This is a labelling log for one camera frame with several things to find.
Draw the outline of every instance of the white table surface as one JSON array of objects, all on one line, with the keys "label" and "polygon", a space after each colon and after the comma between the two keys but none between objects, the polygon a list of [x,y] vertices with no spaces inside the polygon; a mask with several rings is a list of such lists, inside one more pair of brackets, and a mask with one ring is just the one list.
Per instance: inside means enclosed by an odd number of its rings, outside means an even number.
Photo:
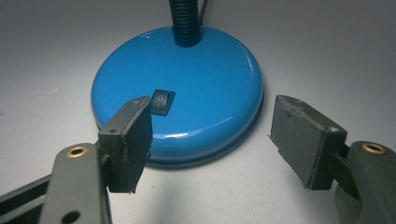
[{"label": "white table surface", "polygon": [[[167,1],[0,0],[0,194],[50,173],[56,154],[94,143],[93,78],[130,38],[171,25]],[[396,3],[212,0],[206,26],[235,36],[262,69],[265,104],[224,158],[145,169],[135,195],[110,194],[114,223],[337,223],[333,192],[309,191],[268,138],[277,94],[348,130],[346,143],[396,146]]]}]

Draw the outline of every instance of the blue lamp base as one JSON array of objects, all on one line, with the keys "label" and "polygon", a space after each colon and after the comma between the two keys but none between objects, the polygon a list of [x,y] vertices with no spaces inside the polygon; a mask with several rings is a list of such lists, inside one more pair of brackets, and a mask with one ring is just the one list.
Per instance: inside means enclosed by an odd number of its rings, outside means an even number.
[{"label": "blue lamp base", "polygon": [[238,40],[202,27],[201,42],[182,48],[172,27],[147,32],[116,49],[92,84],[92,111],[103,127],[128,100],[155,90],[176,95],[166,116],[152,115],[149,164],[186,167],[225,154],[260,113],[262,74]]}]

